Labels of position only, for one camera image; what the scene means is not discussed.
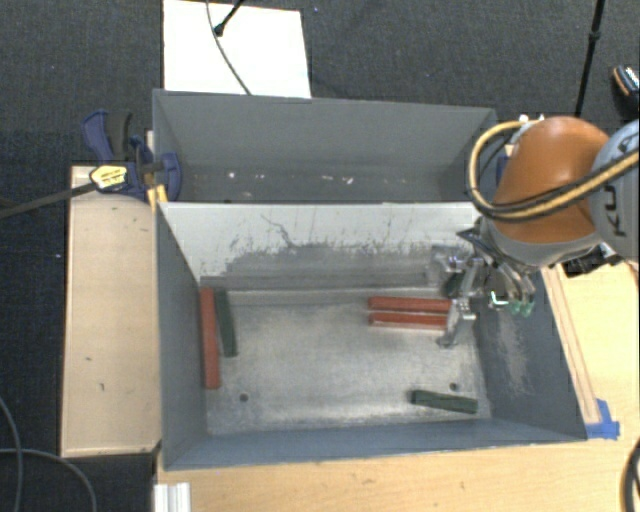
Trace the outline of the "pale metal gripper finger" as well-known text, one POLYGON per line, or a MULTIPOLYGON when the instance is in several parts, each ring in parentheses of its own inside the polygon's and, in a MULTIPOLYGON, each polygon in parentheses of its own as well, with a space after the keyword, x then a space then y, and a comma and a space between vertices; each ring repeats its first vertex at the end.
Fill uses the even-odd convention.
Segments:
POLYGON ((456 247, 436 245, 431 250, 430 279, 443 296, 457 296, 465 275, 465 260, 456 247))
POLYGON ((476 320, 468 299, 454 299, 446 317, 445 333, 437 339, 440 348, 450 348, 457 343, 462 331, 476 320))

